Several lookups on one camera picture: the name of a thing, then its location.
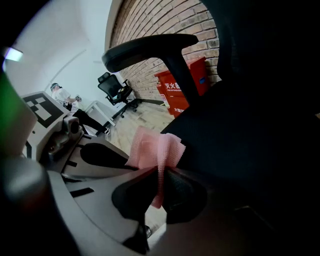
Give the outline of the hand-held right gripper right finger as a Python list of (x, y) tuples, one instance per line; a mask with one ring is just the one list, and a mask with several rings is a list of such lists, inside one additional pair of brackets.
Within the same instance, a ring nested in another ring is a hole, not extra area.
[(178, 168), (164, 173), (166, 230), (152, 256), (281, 256), (285, 246), (239, 188)]

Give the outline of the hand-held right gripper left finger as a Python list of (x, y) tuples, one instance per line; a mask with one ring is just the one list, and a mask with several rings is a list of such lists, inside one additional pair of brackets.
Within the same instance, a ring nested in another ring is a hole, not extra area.
[(145, 213), (157, 193), (156, 168), (70, 184), (54, 171), (48, 177), (78, 254), (149, 254)]

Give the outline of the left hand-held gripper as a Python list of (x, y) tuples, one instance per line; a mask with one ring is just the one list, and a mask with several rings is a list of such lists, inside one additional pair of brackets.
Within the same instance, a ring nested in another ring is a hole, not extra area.
[(137, 170), (126, 165), (129, 156), (110, 142), (83, 136), (79, 119), (46, 92), (22, 99), (37, 117), (22, 151), (26, 158), (68, 179), (111, 178)]

